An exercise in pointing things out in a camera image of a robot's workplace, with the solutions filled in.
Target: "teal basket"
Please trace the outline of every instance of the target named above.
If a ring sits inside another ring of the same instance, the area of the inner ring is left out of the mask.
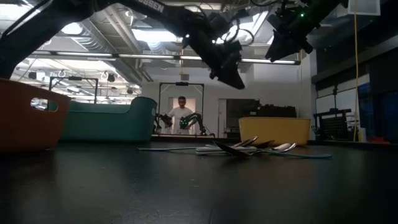
[[[153,99],[141,96],[133,99],[130,106],[71,101],[61,140],[149,141],[156,106]]]

